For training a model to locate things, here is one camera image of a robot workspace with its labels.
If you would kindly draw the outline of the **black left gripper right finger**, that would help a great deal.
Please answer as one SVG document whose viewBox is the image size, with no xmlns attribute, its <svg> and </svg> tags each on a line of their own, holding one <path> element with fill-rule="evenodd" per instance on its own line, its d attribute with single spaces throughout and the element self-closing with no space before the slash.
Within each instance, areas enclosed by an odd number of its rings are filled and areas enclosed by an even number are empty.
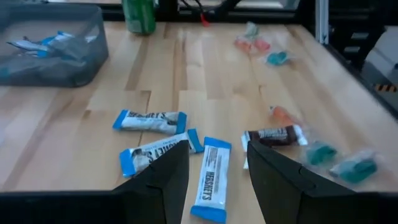
<svg viewBox="0 0 398 224">
<path fill-rule="evenodd" d="M 247 156 L 266 224 L 398 224 L 398 192 L 355 192 L 259 141 Z"/>
</svg>

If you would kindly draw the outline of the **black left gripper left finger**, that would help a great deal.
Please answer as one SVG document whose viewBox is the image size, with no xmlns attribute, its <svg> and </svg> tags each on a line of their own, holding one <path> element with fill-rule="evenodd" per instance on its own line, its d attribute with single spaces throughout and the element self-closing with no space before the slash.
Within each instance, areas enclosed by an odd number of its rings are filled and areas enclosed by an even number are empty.
<svg viewBox="0 0 398 224">
<path fill-rule="evenodd" d="M 0 224 L 180 224 L 188 147 L 178 142 L 113 190 L 0 193 Z"/>
</svg>

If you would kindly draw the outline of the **black floor mat striped edge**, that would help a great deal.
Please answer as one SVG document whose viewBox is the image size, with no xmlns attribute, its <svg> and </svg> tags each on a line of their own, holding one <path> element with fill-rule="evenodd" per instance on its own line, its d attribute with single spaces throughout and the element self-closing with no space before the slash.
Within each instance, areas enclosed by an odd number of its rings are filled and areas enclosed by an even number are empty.
<svg viewBox="0 0 398 224">
<path fill-rule="evenodd" d="M 393 85 L 393 84 L 374 84 L 373 88 L 376 91 L 379 92 L 390 92 L 390 93 L 396 93 L 398 92 L 398 86 L 397 85 Z"/>
</svg>

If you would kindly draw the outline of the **green wrapped gummy candy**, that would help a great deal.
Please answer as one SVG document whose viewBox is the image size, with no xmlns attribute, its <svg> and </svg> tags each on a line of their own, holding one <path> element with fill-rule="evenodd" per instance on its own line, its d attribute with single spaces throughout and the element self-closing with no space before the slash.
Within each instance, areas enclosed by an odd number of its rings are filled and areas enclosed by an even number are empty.
<svg viewBox="0 0 398 224">
<path fill-rule="evenodd" d="M 253 23 L 253 22 L 247 22 L 246 23 L 246 30 L 244 33 L 245 38 L 247 39 L 255 39 L 259 35 L 259 28 L 258 26 Z"/>
</svg>

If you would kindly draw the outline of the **silver metal bracket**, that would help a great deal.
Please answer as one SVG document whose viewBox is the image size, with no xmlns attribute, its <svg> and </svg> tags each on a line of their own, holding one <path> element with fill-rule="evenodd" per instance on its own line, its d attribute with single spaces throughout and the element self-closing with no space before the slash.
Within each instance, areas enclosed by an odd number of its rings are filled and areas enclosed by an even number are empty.
<svg viewBox="0 0 398 224">
<path fill-rule="evenodd" d="M 329 0 L 315 0 L 315 38 L 329 44 Z"/>
</svg>

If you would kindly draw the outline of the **grey plastic bin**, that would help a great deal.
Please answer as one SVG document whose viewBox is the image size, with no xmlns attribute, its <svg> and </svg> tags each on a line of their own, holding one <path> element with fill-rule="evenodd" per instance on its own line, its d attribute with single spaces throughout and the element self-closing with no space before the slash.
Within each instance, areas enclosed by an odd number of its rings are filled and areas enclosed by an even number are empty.
<svg viewBox="0 0 398 224">
<path fill-rule="evenodd" d="M 25 54 L 7 42 L 35 44 L 66 32 L 90 44 L 83 60 Z M 98 6 L 0 1 L 0 85 L 79 87 L 89 84 L 108 58 L 103 17 Z"/>
</svg>

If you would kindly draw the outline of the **orange gummy candy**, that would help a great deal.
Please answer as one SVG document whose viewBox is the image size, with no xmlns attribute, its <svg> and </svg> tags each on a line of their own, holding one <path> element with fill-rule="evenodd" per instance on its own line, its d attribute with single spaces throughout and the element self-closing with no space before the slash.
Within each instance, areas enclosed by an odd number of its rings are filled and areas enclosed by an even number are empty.
<svg viewBox="0 0 398 224">
<path fill-rule="evenodd" d="M 270 106 L 271 116 L 285 126 L 300 124 L 300 121 L 282 106 Z"/>
</svg>

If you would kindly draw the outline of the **green soda can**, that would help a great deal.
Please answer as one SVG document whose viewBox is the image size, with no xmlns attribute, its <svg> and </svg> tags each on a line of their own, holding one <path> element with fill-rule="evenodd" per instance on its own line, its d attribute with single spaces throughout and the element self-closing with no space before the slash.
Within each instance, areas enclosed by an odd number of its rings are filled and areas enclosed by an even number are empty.
<svg viewBox="0 0 398 224">
<path fill-rule="evenodd" d="M 156 29 L 154 0 L 121 0 L 128 31 L 149 35 Z"/>
</svg>

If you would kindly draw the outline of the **black drawer cabinet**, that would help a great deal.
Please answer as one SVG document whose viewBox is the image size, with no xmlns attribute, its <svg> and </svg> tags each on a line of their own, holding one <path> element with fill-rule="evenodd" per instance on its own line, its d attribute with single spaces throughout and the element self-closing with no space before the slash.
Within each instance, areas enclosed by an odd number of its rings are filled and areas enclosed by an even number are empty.
<svg viewBox="0 0 398 224">
<path fill-rule="evenodd" d="M 381 35 L 393 0 L 330 0 L 330 45 L 354 68 L 364 61 Z"/>
</svg>

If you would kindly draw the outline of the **brown Hershey's chocolate bar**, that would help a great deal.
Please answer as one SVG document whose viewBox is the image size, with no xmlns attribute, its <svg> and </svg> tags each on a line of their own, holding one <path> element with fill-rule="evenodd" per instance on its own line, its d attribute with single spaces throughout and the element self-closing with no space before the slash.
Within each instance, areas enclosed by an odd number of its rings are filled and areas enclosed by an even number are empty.
<svg viewBox="0 0 398 224">
<path fill-rule="evenodd" d="M 281 128 L 264 128 L 257 131 L 244 131 L 241 136 L 241 143 L 245 153 L 248 151 L 248 142 L 251 140 L 258 140 L 261 144 L 269 147 L 308 145 L 308 140 L 304 131 L 297 124 Z"/>
</svg>

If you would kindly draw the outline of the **teal gummy candy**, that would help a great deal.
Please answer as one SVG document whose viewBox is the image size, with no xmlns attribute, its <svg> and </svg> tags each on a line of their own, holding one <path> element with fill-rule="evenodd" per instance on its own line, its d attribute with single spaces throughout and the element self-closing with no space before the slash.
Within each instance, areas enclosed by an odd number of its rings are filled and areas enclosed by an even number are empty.
<svg viewBox="0 0 398 224">
<path fill-rule="evenodd" d="M 308 164 L 318 166 L 330 160 L 333 160 L 338 151 L 321 141 L 315 141 L 308 145 L 305 150 L 305 158 Z"/>
<path fill-rule="evenodd" d="M 329 173 L 349 184 L 358 184 L 377 172 L 375 155 L 373 151 L 360 151 L 334 165 Z"/>
<path fill-rule="evenodd" d="M 290 60 L 290 55 L 286 51 L 272 52 L 266 57 L 266 62 L 273 66 L 280 66 Z"/>
</svg>

